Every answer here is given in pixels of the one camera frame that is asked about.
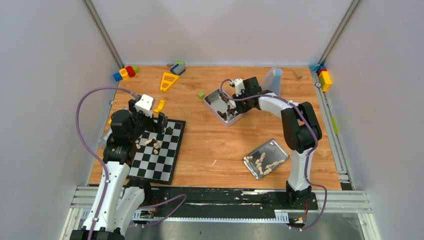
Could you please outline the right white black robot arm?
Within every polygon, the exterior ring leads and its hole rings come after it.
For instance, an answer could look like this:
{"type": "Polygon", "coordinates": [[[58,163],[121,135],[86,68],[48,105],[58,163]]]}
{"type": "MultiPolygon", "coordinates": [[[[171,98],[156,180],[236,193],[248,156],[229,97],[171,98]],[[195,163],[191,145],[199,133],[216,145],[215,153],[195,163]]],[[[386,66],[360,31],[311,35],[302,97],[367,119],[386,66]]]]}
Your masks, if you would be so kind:
{"type": "Polygon", "coordinates": [[[296,103],[264,90],[256,77],[230,80],[235,93],[229,97],[239,113],[255,108],[272,113],[282,121],[283,137],[291,149],[290,175],[286,182],[285,201],[298,209],[312,194],[310,162],[322,138],[322,130],[310,102],[296,103]]]}

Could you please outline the black white chessboard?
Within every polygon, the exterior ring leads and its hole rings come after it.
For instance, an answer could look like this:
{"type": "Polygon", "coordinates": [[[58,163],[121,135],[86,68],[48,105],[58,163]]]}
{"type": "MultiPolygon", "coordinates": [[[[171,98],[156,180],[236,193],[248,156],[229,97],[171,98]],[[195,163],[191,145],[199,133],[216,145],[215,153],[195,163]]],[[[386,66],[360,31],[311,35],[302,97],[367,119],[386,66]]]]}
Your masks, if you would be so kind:
{"type": "Polygon", "coordinates": [[[171,185],[185,127],[185,121],[169,119],[161,135],[144,132],[139,138],[140,148],[136,151],[128,178],[144,178],[151,183],[171,185]]]}

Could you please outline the white metal box dark pieces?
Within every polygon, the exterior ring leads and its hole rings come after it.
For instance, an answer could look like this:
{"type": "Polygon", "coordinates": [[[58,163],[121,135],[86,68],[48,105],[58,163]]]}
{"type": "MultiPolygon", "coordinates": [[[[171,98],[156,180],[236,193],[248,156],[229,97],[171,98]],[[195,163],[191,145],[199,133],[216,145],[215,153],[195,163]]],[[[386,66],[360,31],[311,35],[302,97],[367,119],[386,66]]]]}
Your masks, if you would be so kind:
{"type": "Polygon", "coordinates": [[[225,98],[219,88],[205,96],[203,101],[206,108],[226,128],[235,124],[243,116],[237,111],[235,102],[225,98]]]}

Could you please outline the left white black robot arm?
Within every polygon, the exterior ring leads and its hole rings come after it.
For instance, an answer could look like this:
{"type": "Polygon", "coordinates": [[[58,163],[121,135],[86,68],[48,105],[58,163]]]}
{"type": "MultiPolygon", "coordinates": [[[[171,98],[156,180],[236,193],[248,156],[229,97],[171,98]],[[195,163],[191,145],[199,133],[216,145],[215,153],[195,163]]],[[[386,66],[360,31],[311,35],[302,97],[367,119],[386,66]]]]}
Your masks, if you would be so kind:
{"type": "Polygon", "coordinates": [[[147,180],[137,180],[123,189],[144,132],[162,134],[167,117],[152,111],[155,99],[143,95],[130,100],[128,109],[111,115],[111,133],[103,152],[104,170],[90,213],[71,240],[123,240],[138,206],[149,206],[153,193],[147,180]]]}

